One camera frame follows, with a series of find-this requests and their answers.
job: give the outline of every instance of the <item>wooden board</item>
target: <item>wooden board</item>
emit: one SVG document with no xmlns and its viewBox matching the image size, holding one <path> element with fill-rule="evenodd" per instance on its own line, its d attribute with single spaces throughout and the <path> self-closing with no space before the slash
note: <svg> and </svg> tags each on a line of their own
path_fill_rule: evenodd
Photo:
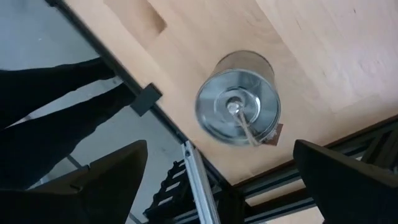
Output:
<svg viewBox="0 0 398 224">
<path fill-rule="evenodd" d="M 394 0 L 64 1 L 140 85 L 161 90 L 159 106 L 232 184 L 291 160 L 296 139 L 327 144 L 398 113 Z M 241 49 L 275 71 L 277 147 L 222 144 L 195 119 L 197 91 Z"/>
</svg>

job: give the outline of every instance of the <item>person's leg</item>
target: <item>person's leg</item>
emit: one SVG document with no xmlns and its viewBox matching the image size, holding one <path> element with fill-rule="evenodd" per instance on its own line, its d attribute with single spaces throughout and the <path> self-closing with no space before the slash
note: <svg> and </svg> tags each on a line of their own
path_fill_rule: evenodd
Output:
<svg viewBox="0 0 398 224">
<path fill-rule="evenodd" d="M 53 68 L 0 70 L 0 129 L 70 91 L 113 76 L 100 58 Z"/>
<path fill-rule="evenodd" d="M 121 84 L 88 101 L 0 131 L 0 189 L 26 189 L 36 183 L 133 100 Z"/>
</svg>

